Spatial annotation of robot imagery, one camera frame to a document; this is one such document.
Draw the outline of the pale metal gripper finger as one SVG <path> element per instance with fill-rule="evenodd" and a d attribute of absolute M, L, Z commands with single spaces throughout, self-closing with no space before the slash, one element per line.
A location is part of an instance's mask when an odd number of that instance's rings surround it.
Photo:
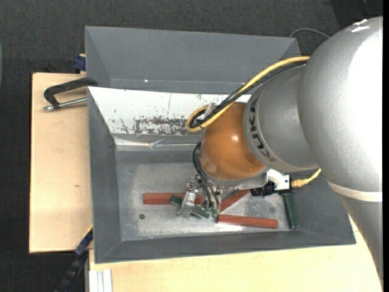
<path fill-rule="evenodd" d="M 195 207 L 195 201 L 196 201 L 196 193 L 186 192 L 181 201 L 177 214 L 179 216 L 188 218 Z"/>

